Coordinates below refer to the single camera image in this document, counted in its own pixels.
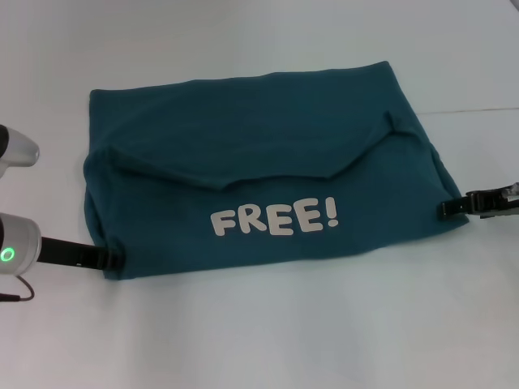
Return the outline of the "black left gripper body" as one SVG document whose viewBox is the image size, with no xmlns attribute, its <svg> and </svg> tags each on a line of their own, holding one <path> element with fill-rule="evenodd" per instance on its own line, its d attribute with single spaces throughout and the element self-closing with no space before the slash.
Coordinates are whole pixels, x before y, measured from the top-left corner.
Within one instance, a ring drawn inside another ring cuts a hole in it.
<svg viewBox="0 0 519 389">
<path fill-rule="evenodd" d="M 103 247 L 43 237 L 37 261 L 60 266 L 107 270 L 110 265 L 110 252 Z"/>
</svg>

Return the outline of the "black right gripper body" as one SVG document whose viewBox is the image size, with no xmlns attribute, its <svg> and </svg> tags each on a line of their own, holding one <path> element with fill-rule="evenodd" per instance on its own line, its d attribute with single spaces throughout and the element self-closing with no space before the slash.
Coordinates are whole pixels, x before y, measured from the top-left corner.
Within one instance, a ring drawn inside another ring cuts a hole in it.
<svg viewBox="0 0 519 389">
<path fill-rule="evenodd" d="M 518 189 L 506 186 L 492 190 L 474 190 L 467 192 L 470 198 L 473 213 L 481 219 L 496 216 L 518 215 Z"/>
</svg>

